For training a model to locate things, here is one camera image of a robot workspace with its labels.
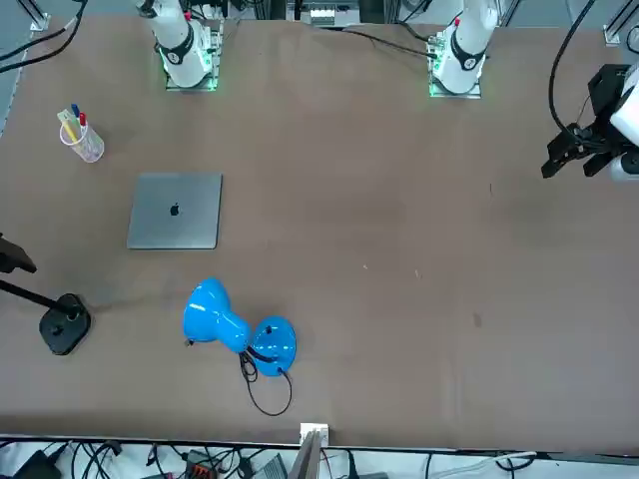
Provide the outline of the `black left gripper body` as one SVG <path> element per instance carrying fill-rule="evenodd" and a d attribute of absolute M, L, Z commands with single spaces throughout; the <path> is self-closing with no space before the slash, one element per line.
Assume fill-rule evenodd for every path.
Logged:
<path fill-rule="evenodd" d="M 586 150 L 614 149 L 629 144 L 611 124 L 611 117 L 622 98 L 627 64 L 605 64 L 588 82 L 594 121 L 579 130 L 578 137 Z"/>

